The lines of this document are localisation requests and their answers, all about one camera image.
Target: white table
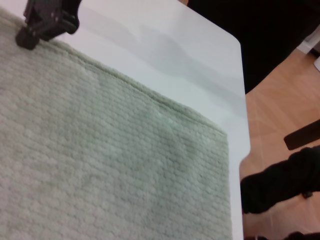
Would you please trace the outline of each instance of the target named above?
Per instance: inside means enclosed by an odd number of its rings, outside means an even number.
[[[27,0],[0,0],[23,17]],[[198,111],[227,132],[232,234],[243,239],[239,165],[250,152],[239,42],[177,0],[82,0],[62,41]]]

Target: black chair leg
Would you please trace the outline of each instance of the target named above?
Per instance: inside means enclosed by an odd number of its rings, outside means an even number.
[[[294,150],[319,139],[320,119],[290,133],[284,137],[284,142],[289,150]]]

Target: black fabric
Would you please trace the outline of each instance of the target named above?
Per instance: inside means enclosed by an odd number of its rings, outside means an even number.
[[[288,160],[241,181],[244,213],[259,214],[301,193],[320,191],[320,146],[303,148]]]
[[[245,240],[255,240],[255,238],[246,238]],[[257,240],[268,240],[267,238],[263,236],[257,237]],[[288,237],[286,237],[284,240],[320,240],[320,233],[311,233],[311,234],[302,234],[301,232],[294,232],[291,233]]]
[[[239,40],[246,93],[320,24],[320,0],[189,0],[188,7]]]

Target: green towel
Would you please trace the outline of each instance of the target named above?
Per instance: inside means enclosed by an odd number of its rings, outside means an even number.
[[[231,240],[226,134],[21,25],[0,10],[0,239]]]

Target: textured fabric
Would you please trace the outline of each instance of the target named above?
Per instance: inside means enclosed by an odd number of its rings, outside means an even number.
[[[227,137],[0,11],[1,240],[230,240]]]

